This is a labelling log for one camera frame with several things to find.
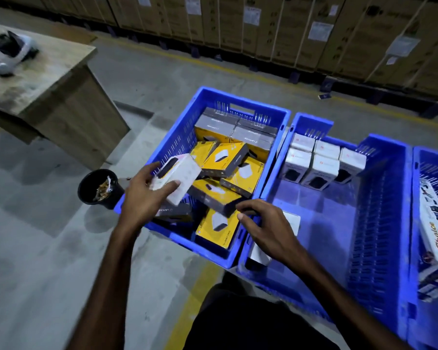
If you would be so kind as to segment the crumpled waste wrappers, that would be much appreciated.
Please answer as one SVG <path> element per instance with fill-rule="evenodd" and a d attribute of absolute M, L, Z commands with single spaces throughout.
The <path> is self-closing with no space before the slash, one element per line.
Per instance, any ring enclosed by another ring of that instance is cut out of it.
<path fill-rule="evenodd" d="M 93 198 L 93 202 L 101 202 L 108 198 L 112 192 L 112 183 L 111 183 L 111 177 L 107 176 L 105 181 L 101 183 L 98 188 L 96 189 L 95 196 Z"/>

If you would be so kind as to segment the blue plastic crate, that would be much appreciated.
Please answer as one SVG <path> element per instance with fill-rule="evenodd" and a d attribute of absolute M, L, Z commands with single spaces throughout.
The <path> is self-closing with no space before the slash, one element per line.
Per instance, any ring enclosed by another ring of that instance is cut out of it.
<path fill-rule="evenodd" d="M 274 166 L 274 160 L 278 153 L 279 143 L 284 135 L 284 129 L 290 123 L 292 111 L 286 108 L 236 96 L 211 87 L 200 87 L 163 140 L 152 151 L 147 163 L 160 161 L 164 164 L 171 156 L 189 153 L 197 142 L 194 124 L 206 107 L 233 113 L 239 117 L 253 119 L 258 123 L 268 124 L 278 130 L 270 149 L 269 158 L 264 165 L 263 175 L 259 179 L 257 189 L 253 195 L 253 198 L 260 197 Z M 241 231 L 240 227 L 234 233 L 228 249 L 193 237 L 195 232 L 193 227 L 182 230 L 179 227 L 174 227 L 173 224 L 158 224 L 154 221 L 146 223 L 145 227 L 167 237 L 176 244 L 210 260 L 224 269 L 231 269 L 236 266 L 238 254 L 245 241 L 245 232 Z"/>
<path fill-rule="evenodd" d="M 333 122 L 297 113 L 261 199 L 301 217 L 298 241 L 349 293 L 407 339 L 415 317 L 409 280 L 413 148 L 370 134 L 359 144 L 327 134 Z M 293 134 L 360 152 L 366 168 L 347 184 L 317 191 L 280 178 Z"/>
<path fill-rule="evenodd" d="M 438 151 L 416 146 L 413 149 L 411 180 L 410 270 L 411 294 L 416 306 L 408 341 L 416 350 L 438 350 L 438 299 L 425 302 L 418 298 L 419 272 L 430 267 L 421 260 L 423 243 L 420 232 L 420 179 L 431 182 L 438 195 Z"/>

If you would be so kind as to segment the row of large cardboard cartons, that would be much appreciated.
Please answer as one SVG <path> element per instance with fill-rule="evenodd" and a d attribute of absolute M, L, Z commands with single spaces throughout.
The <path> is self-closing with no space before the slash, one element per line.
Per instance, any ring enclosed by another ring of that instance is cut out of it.
<path fill-rule="evenodd" d="M 438 99 L 438 0 L 3 0 Z"/>

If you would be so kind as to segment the white product box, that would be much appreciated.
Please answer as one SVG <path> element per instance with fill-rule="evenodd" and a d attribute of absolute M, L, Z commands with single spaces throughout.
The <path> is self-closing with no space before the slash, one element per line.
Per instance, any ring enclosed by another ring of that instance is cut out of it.
<path fill-rule="evenodd" d="M 339 154 L 339 173 L 334 182 L 346 184 L 366 167 L 367 156 L 343 147 Z"/>
<path fill-rule="evenodd" d="M 283 214 L 286 217 L 289 224 L 291 225 L 294 236 L 297 237 L 301 217 L 286 211 L 284 211 Z M 267 255 L 265 252 L 263 252 L 255 242 L 251 242 L 250 251 L 247 257 L 251 259 L 253 262 L 258 263 L 258 265 L 262 265 L 262 266 L 268 266 L 273 260 L 273 258 Z"/>
<path fill-rule="evenodd" d="M 309 169 L 299 184 L 303 187 L 322 191 L 337 178 L 339 166 L 339 160 L 314 153 Z"/>
<path fill-rule="evenodd" d="M 312 153 L 315 146 L 315 139 L 298 133 L 294 133 L 290 143 L 290 148 L 302 152 Z"/>
<path fill-rule="evenodd" d="M 154 176 L 149 188 L 158 190 L 169 182 L 180 181 L 179 187 L 166 199 L 171 205 L 178 206 L 201 171 L 201 167 L 189 153 L 172 156 Z"/>
<path fill-rule="evenodd" d="M 282 180 L 299 184 L 310 167 L 311 153 L 289 148 L 281 166 Z"/>
<path fill-rule="evenodd" d="M 322 140 L 316 140 L 313 148 L 313 154 L 317 154 L 334 160 L 339 160 L 340 146 L 327 143 Z"/>

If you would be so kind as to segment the person's left forearm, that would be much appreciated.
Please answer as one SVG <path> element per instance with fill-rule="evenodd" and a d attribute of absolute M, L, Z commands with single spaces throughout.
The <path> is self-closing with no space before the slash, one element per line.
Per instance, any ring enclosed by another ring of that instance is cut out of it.
<path fill-rule="evenodd" d="M 124 350 L 132 254 L 142 225 L 117 223 L 65 350 Z"/>

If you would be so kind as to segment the person's right hand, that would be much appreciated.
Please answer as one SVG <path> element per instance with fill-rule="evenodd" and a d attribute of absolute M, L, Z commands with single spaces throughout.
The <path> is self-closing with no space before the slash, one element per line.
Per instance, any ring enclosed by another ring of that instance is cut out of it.
<path fill-rule="evenodd" d="M 236 209 L 261 227 L 262 235 L 251 236 L 263 252 L 297 275 L 306 270 L 308 254 L 294 236 L 280 208 L 261 199 L 252 199 L 238 203 Z"/>

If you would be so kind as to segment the pile of yellow grey boxes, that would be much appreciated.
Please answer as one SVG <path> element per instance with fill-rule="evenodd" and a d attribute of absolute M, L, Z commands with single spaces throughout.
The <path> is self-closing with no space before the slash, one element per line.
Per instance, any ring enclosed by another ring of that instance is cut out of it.
<path fill-rule="evenodd" d="M 236 204 L 256 192 L 277 131 L 206 107 L 194 124 L 197 142 L 189 152 L 202 172 L 181 203 L 166 201 L 153 221 L 182 230 L 193 227 L 193 237 L 228 249 L 239 225 Z"/>

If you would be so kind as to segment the person's right forearm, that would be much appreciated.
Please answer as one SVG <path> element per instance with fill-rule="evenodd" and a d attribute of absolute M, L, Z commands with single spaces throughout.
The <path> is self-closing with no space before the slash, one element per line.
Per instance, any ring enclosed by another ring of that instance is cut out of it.
<path fill-rule="evenodd" d="M 290 252 L 285 264 L 314 294 L 351 350 L 413 350 L 357 303 L 305 249 Z"/>

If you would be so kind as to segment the person's black trousers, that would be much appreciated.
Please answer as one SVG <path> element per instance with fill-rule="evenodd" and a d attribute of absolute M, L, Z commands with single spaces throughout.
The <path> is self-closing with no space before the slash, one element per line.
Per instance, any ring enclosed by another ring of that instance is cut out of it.
<path fill-rule="evenodd" d="M 225 272 L 207 293 L 182 350 L 340 350 L 284 303 L 248 295 Z"/>

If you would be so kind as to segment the white grey headset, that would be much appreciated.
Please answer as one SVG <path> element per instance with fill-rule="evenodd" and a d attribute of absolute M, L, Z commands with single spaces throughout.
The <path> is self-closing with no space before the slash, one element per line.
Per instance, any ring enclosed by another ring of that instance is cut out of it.
<path fill-rule="evenodd" d="M 14 76 L 18 65 L 34 59 L 39 52 L 37 42 L 28 35 L 10 30 L 0 33 L 0 77 Z"/>

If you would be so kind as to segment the black waste bucket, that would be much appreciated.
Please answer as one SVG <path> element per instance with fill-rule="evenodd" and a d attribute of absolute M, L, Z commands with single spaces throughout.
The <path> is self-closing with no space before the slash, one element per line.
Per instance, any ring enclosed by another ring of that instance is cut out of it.
<path fill-rule="evenodd" d="M 111 177 L 112 192 L 108 198 L 101 202 L 93 202 L 98 186 L 103 183 L 107 176 Z M 97 169 L 88 173 L 80 182 L 77 195 L 78 198 L 87 205 L 100 205 L 108 210 L 113 210 L 125 193 L 117 175 L 108 169 Z"/>

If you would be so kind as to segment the person's left hand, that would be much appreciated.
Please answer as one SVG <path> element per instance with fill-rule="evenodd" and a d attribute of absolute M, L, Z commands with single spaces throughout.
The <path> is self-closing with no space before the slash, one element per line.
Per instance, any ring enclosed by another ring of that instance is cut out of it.
<path fill-rule="evenodd" d="M 116 227 L 123 231 L 140 231 L 142 226 L 152 220 L 165 201 L 152 201 L 150 198 L 150 184 L 152 172 L 160 166 L 154 162 L 143 166 L 130 180 L 125 192 L 124 203 Z"/>

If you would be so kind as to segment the wooden desk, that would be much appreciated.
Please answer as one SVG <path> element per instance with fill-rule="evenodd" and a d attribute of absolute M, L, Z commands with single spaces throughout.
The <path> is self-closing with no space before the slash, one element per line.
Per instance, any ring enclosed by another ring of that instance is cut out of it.
<path fill-rule="evenodd" d="M 109 157 L 129 126 L 88 67 L 94 46 L 0 25 L 30 36 L 39 53 L 0 77 L 0 128 L 30 144 L 43 137 L 90 170 Z"/>

